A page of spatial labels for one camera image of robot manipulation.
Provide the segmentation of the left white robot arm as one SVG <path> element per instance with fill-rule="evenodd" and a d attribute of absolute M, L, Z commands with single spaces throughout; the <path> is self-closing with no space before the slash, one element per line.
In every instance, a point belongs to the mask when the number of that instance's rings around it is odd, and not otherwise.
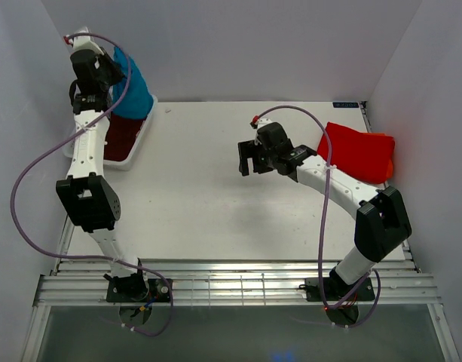
<path fill-rule="evenodd" d="M 110 301 L 144 300 L 149 283 L 138 269 L 139 259 L 129 256 L 116 236 L 121 203 L 104 177 L 104 148 L 109 130 L 110 89 L 124 78 L 120 66 L 90 34 L 80 32 L 66 39 L 76 79 L 70 99 L 76 138 L 72 163 L 66 178 L 57 181 L 56 191 L 72 223 L 99 246 L 110 263 L 105 276 Z"/>

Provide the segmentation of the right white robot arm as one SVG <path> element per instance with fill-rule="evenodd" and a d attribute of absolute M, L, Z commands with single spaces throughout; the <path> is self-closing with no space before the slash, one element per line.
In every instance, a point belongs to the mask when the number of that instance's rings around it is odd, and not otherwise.
<path fill-rule="evenodd" d="M 308 146 L 294 146 L 282 125 L 266 118 L 251 122 L 255 137 L 238 144 L 239 171 L 277 171 L 320 192 L 354 220 L 354 246 L 328 277 L 319 276 L 323 298 L 348 299 L 371 269 L 412 234 L 401 193 L 392 186 L 378 189 L 338 170 Z"/>

